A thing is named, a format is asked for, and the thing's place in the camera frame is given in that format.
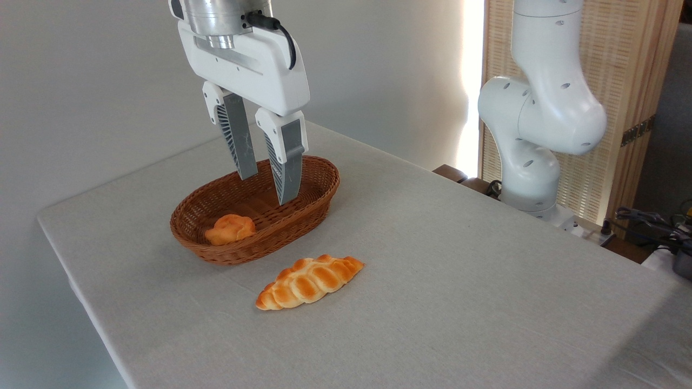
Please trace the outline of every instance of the brown woven basket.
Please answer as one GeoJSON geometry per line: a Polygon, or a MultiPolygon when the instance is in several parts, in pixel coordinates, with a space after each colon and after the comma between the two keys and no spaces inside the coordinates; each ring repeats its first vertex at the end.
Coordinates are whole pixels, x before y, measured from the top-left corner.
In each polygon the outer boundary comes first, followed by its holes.
{"type": "Polygon", "coordinates": [[[286,246],[322,222],[339,186],[339,172],[326,159],[303,156],[298,197],[279,206],[269,160],[241,180],[237,172],[216,179],[187,196],[171,215],[173,236],[201,259],[219,265],[241,264],[286,246]],[[250,217],[257,233],[213,246],[204,232],[229,213],[250,217]]]}

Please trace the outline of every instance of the basket rim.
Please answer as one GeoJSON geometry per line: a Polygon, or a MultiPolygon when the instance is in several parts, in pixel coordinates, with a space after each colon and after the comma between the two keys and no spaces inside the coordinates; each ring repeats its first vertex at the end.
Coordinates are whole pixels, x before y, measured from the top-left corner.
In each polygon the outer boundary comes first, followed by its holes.
{"type": "MultiPolygon", "coordinates": [[[[226,179],[232,174],[237,174],[237,172],[231,172],[229,174],[226,174],[222,177],[219,177],[215,180],[212,180],[212,181],[200,186],[199,188],[192,191],[192,193],[190,193],[186,198],[184,198],[178,204],[178,206],[175,208],[173,213],[171,214],[171,218],[170,218],[171,232],[173,232],[174,237],[180,243],[184,243],[184,245],[186,247],[188,247],[189,249],[192,249],[193,251],[194,250],[205,250],[208,248],[224,248],[226,250],[228,250],[228,249],[234,249],[234,250],[235,249],[242,249],[242,248],[245,248],[247,246],[253,246],[256,243],[264,240],[265,237],[275,234],[278,230],[286,228],[287,226],[292,225],[296,222],[299,222],[301,219],[305,218],[306,216],[311,215],[317,209],[324,207],[325,204],[327,204],[327,206],[329,206],[331,198],[336,194],[336,189],[339,187],[340,182],[341,182],[341,178],[340,178],[338,169],[336,168],[336,166],[331,161],[329,161],[328,159],[324,159],[322,157],[319,157],[319,156],[305,155],[305,156],[303,156],[303,159],[304,159],[304,161],[320,161],[320,162],[326,163],[330,167],[330,170],[331,170],[332,174],[334,175],[334,180],[331,182],[331,185],[326,189],[325,193],[322,196],[318,197],[315,201],[312,201],[311,203],[307,204],[303,209],[297,210],[297,211],[291,213],[290,215],[287,215],[287,216],[281,218],[280,220],[276,221],[275,223],[272,223],[268,227],[260,230],[259,232],[257,232],[256,234],[254,234],[250,237],[246,237],[246,238],[241,239],[239,241],[231,242],[231,243],[224,244],[224,245],[215,246],[212,244],[201,244],[201,243],[192,241],[191,239],[188,239],[188,238],[182,236],[181,232],[178,230],[178,224],[176,223],[176,221],[179,219],[178,215],[182,212],[183,204],[188,203],[189,202],[188,200],[194,199],[195,197],[199,196],[204,191],[204,189],[207,188],[208,186],[210,186],[210,185],[212,185],[212,184],[214,184],[214,183],[216,183],[222,179],[226,179]]],[[[264,159],[264,160],[258,161],[257,163],[269,163],[269,160],[264,159]]]]}

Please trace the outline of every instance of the black cable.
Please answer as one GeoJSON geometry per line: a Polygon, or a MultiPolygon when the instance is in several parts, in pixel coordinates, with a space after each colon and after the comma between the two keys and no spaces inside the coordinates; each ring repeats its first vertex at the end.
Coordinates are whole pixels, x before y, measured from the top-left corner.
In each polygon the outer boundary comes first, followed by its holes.
{"type": "Polygon", "coordinates": [[[692,217],[689,217],[687,215],[672,215],[670,218],[670,222],[672,226],[678,225],[678,224],[688,224],[692,225],[692,217]]]}
{"type": "MultiPolygon", "coordinates": [[[[667,242],[676,242],[674,239],[671,239],[670,235],[662,236],[662,237],[659,237],[658,239],[664,240],[667,242]]],[[[658,243],[657,242],[643,242],[643,243],[637,243],[637,246],[647,247],[647,246],[651,246],[652,244],[658,244],[658,243]]]]}
{"type": "Polygon", "coordinates": [[[615,217],[619,220],[633,220],[645,223],[651,228],[656,228],[657,230],[662,230],[665,233],[681,233],[687,235],[684,230],[675,227],[672,224],[666,222],[661,215],[655,212],[642,212],[640,210],[628,207],[620,207],[615,212],[615,217]]]}
{"type": "Polygon", "coordinates": [[[490,184],[488,184],[488,188],[485,190],[485,195],[486,196],[495,195],[496,197],[499,197],[500,191],[501,191],[501,188],[500,188],[501,185],[502,185],[502,181],[492,180],[490,182],[490,184]]]}
{"type": "Polygon", "coordinates": [[[288,41],[289,44],[289,52],[291,54],[291,65],[289,65],[289,70],[293,70],[297,56],[297,54],[295,53],[295,44],[293,44],[293,38],[291,37],[291,34],[289,34],[289,32],[284,28],[284,26],[281,25],[279,19],[264,16],[258,12],[250,12],[244,16],[245,20],[253,27],[260,27],[265,30],[272,31],[279,30],[282,33],[284,33],[286,41],[288,41]]]}
{"type": "Polygon", "coordinates": [[[279,30],[281,30],[282,33],[284,33],[284,36],[286,37],[286,41],[289,43],[289,51],[291,52],[291,65],[289,66],[289,70],[293,70],[293,67],[295,66],[295,44],[293,44],[293,38],[291,37],[291,34],[282,26],[279,24],[279,30]]]}
{"type": "Polygon", "coordinates": [[[692,245],[690,245],[690,244],[677,244],[677,243],[673,243],[673,242],[671,242],[671,241],[666,241],[666,240],[658,239],[658,238],[655,238],[655,237],[650,237],[650,236],[647,236],[647,235],[643,235],[642,233],[640,233],[640,232],[638,232],[638,231],[635,231],[635,230],[633,230],[633,229],[631,229],[631,228],[627,228],[627,227],[625,227],[625,226],[623,226],[623,225],[621,225],[621,224],[618,224],[618,223],[615,222],[615,220],[612,220],[612,219],[606,219],[606,220],[608,220],[613,226],[616,226],[617,228],[620,228],[621,230],[624,230],[624,231],[626,231],[626,232],[628,232],[628,233],[632,233],[632,234],[634,234],[634,235],[636,235],[636,236],[638,236],[638,237],[640,237],[640,238],[642,238],[642,239],[647,239],[647,240],[650,240],[650,241],[652,241],[652,242],[658,243],[658,244],[660,244],[660,245],[662,245],[662,246],[667,246],[667,247],[671,247],[671,248],[676,248],[676,249],[678,249],[678,250],[683,250],[683,251],[685,251],[685,252],[692,250],[692,245]]]}

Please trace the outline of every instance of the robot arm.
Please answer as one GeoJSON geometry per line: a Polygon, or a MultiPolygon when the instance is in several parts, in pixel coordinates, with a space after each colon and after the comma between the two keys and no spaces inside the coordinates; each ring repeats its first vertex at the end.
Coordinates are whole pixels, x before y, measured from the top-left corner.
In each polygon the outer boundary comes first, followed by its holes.
{"type": "Polygon", "coordinates": [[[243,99],[259,105],[280,204],[298,195],[302,153],[308,149],[300,111],[310,92],[302,56],[271,18],[270,0],[169,0],[212,123],[226,138],[242,179],[257,173],[243,99]]]}
{"type": "Polygon", "coordinates": [[[515,0],[512,56],[527,79],[495,77],[478,110],[502,160],[501,200],[571,229],[556,205],[560,165],[550,152],[585,154],[606,132],[606,113],[579,63],[583,0],[515,0]]]}

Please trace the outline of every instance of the bread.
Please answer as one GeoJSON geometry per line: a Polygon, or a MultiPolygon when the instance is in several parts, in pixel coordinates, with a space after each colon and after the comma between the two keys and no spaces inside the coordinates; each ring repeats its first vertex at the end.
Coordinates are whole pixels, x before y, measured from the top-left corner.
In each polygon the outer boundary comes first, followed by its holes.
{"type": "Polygon", "coordinates": [[[334,258],[321,255],[316,260],[303,258],[284,269],[276,281],[259,294],[255,306],[263,311],[293,308],[310,304],[346,285],[364,264],[353,257],[334,258]]]}
{"type": "Polygon", "coordinates": [[[221,246],[255,234],[255,223],[249,217],[226,215],[204,233],[204,237],[214,246],[221,246]]]}

